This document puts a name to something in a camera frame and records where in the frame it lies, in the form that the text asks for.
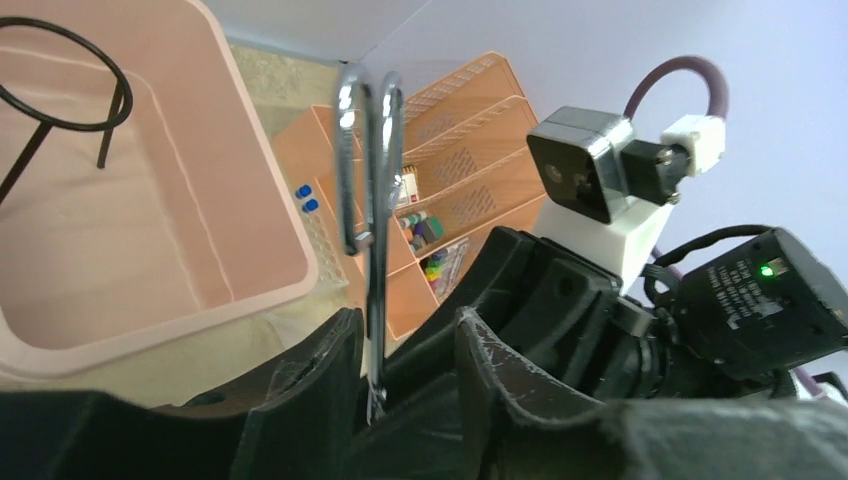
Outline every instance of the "pink plastic bin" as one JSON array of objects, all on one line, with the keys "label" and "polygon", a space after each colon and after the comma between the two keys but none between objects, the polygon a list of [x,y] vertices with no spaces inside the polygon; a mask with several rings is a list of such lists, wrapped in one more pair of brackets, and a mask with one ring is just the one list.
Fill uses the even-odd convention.
[{"label": "pink plastic bin", "polygon": [[[314,252],[223,33],[195,0],[0,0],[100,47],[135,107],[54,128],[0,205],[0,377],[61,377],[308,293]],[[55,34],[0,29],[0,82],[103,121],[115,86]],[[0,101],[0,178],[37,122]]]}]

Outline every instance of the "floor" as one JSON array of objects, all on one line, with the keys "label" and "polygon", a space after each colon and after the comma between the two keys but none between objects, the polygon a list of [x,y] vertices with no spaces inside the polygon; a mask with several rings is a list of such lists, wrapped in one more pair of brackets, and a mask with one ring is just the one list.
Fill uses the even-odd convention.
[{"label": "floor", "polygon": [[[265,133],[282,131],[311,104],[326,104],[336,68],[232,46]],[[315,291],[276,311],[175,340],[58,381],[4,383],[0,389],[97,389],[145,406],[181,404],[272,358],[311,333],[345,304],[333,260],[322,259]]]}]

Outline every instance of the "metal clip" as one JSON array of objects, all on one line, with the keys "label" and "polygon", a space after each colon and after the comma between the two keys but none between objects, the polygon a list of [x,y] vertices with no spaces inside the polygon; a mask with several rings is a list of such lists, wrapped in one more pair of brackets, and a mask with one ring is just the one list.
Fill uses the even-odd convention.
[{"label": "metal clip", "polygon": [[[366,229],[362,232],[356,231],[354,218],[353,145],[357,110],[361,115],[365,163]],[[345,254],[354,256],[365,252],[369,424],[383,415],[386,403],[383,363],[386,355],[388,222],[400,192],[402,131],[403,94],[400,90],[400,75],[396,72],[386,75],[379,97],[375,99],[365,68],[355,64],[345,66],[339,77],[335,99],[338,221]]]}]

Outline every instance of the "blue bead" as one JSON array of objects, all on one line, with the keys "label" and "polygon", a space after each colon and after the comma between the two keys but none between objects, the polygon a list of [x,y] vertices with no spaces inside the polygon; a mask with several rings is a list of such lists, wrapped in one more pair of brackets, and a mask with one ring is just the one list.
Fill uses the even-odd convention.
[{"label": "blue bead", "polygon": [[298,188],[296,192],[294,192],[294,196],[297,198],[305,198],[309,195],[312,195],[312,187],[310,187],[309,185],[304,185]]},{"label": "blue bead", "polygon": [[318,200],[315,200],[314,198],[310,199],[308,202],[303,204],[301,210],[303,210],[304,213],[311,213],[318,210]]}]

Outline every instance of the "black cable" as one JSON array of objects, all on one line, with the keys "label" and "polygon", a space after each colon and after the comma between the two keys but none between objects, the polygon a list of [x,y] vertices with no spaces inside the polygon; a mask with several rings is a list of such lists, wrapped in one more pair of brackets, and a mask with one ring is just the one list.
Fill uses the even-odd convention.
[{"label": "black cable", "polygon": [[671,313],[669,313],[665,308],[659,307],[654,310],[654,315],[656,315],[659,325],[661,325],[664,329],[664,333],[666,335],[665,340],[671,342],[672,345],[682,345],[680,340],[680,329],[677,327],[677,322],[674,320],[674,317],[671,316]]},{"label": "black cable", "polygon": [[[718,230],[710,232],[706,235],[701,235],[700,237],[689,240],[688,242],[666,253],[665,255],[661,255],[659,258],[654,260],[653,264],[645,265],[645,268],[642,270],[642,276],[645,277],[645,295],[648,297],[648,299],[651,300],[651,302],[656,304],[656,298],[657,295],[659,295],[656,286],[657,280],[661,281],[671,290],[671,284],[669,283],[670,280],[665,277],[666,274],[676,277],[675,279],[677,280],[677,285],[679,285],[680,277],[677,276],[673,270],[671,270],[670,266],[680,262],[681,260],[686,258],[686,255],[689,255],[695,250],[701,250],[703,248],[710,247],[712,245],[715,245],[719,241],[726,240],[728,238],[751,237],[760,235],[771,230],[771,228],[772,227],[766,225],[735,225],[732,227],[719,228]],[[649,267],[660,267],[663,270],[660,271]]]},{"label": "black cable", "polygon": [[657,281],[665,285],[672,296],[677,293],[677,289],[680,286],[680,279],[677,275],[670,269],[660,265],[646,264],[642,268],[640,276],[645,278],[645,295],[654,305],[657,304],[656,298],[659,295],[659,292],[657,292]]},{"label": "black cable", "polygon": [[769,400],[777,398],[796,398],[798,392],[792,382],[792,375],[786,370],[772,371],[774,377],[774,385],[772,385]]},{"label": "black cable", "polygon": [[667,267],[680,262],[686,258],[686,255],[689,255],[695,250],[711,247],[721,240],[736,237],[753,237],[766,233],[771,229],[772,227],[767,225],[735,225],[732,227],[719,228],[718,230],[706,235],[701,235],[700,237],[689,240],[674,250],[660,256],[660,258],[654,261],[654,264]]}]

